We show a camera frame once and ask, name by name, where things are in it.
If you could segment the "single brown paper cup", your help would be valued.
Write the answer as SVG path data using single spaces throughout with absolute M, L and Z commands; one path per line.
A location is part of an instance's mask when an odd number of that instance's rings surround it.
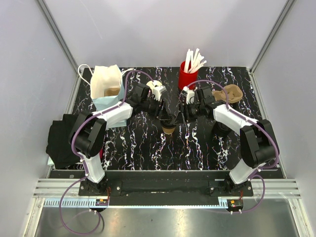
M 163 125 L 162 125 L 162 130 L 163 130 L 163 132 L 164 132 L 165 134 L 170 135 L 170 134 L 172 134 L 172 133 L 174 132 L 175 127 L 176 127 L 175 125 L 166 125 L 166 124 L 163 124 Z

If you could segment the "light blue paper bag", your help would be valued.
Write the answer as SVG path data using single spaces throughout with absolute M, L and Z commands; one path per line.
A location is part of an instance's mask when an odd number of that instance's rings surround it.
M 78 116 L 74 127 L 75 135 L 78 136 L 84 129 L 102 132 L 113 127 L 126 126 L 126 120 L 131 117 L 133 108 L 125 102 L 126 91 L 119 67 L 95 66 L 89 85 L 90 97 L 97 111 Z M 105 97 L 105 90 L 112 87 L 120 88 L 118 96 Z

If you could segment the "black plastic cup lid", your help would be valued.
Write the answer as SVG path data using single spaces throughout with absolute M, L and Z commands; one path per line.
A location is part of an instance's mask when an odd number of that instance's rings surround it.
M 175 128 L 175 115 L 169 115 L 168 120 L 161 120 L 160 123 L 163 128 L 172 129 Z

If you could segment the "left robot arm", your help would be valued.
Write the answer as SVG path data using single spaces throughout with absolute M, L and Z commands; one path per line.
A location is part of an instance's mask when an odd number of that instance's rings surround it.
M 159 81 L 138 84 L 132 91 L 115 105 L 95 113 L 82 112 L 78 115 L 69 135 L 71 149 L 83 163 L 85 175 L 83 188 L 102 195 L 106 189 L 106 175 L 102 168 L 99 152 L 103 147 L 106 130 L 122 120 L 146 112 L 161 123 L 165 134 L 175 130 L 175 116 L 165 108 L 161 98 L 166 88 Z

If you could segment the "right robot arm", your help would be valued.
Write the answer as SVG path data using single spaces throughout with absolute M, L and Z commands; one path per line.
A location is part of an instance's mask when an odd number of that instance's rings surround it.
M 229 84 L 220 91 L 213 91 L 210 86 L 196 90 L 185 86 L 182 94 L 185 102 L 180 104 L 176 123 L 190 123 L 198 117 L 206 117 L 215 120 L 213 132 L 218 136 L 224 137 L 231 131 L 239 136 L 241 159 L 223 184 L 228 195 L 237 195 L 257 172 L 271 168 L 270 161 L 278 164 L 279 148 L 272 124 L 266 119 L 247 117 L 233 108 L 243 97 L 237 85 Z

